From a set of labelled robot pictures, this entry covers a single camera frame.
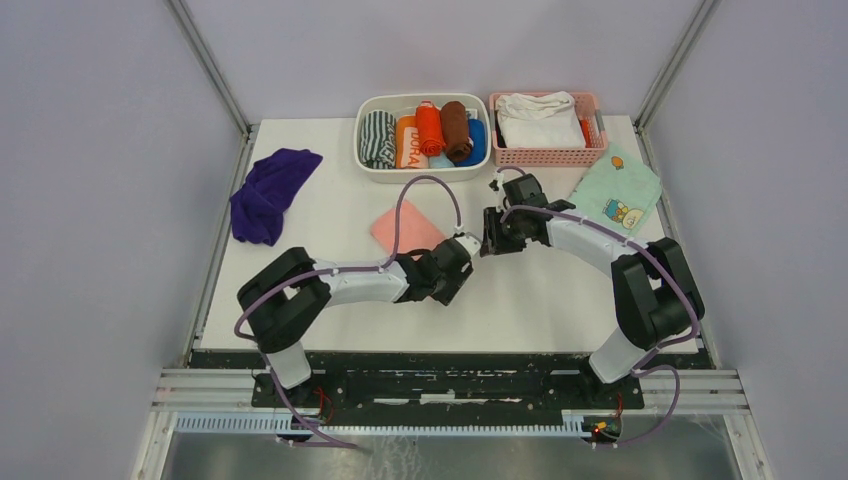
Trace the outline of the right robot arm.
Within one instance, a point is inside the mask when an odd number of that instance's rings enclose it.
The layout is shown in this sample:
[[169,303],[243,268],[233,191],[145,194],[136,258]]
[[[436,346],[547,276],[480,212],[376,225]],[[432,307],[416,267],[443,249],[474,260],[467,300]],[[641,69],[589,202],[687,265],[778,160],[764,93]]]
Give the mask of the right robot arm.
[[606,406],[617,396],[617,381],[660,350],[700,333],[704,303],[675,240],[618,233],[568,201],[549,200],[529,173],[507,179],[497,170],[489,187],[498,203],[484,211],[482,255],[518,253],[538,243],[578,257],[612,283],[617,326],[589,356],[588,372],[577,382],[585,405]]

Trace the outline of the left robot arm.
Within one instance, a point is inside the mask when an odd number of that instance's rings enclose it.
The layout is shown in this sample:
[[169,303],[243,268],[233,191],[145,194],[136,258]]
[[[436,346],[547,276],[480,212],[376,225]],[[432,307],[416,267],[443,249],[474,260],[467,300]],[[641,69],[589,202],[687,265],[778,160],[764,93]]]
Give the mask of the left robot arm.
[[302,337],[326,309],[353,303],[406,303],[432,299],[449,305],[473,273],[481,242],[463,232],[434,249],[399,253],[368,263],[319,261],[293,247],[237,292],[253,341],[276,375],[278,396],[307,404],[315,384]]

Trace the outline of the pink towel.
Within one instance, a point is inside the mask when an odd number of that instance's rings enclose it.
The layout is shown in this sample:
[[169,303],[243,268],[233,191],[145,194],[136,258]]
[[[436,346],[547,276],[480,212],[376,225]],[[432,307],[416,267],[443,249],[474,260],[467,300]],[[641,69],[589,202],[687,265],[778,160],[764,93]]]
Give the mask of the pink towel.
[[388,254],[394,251],[395,238],[398,238],[398,253],[432,250],[446,239],[445,234],[407,200],[401,203],[400,230],[395,235],[395,213],[395,208],[390,209],[376,219],[370,228],[372,237]]

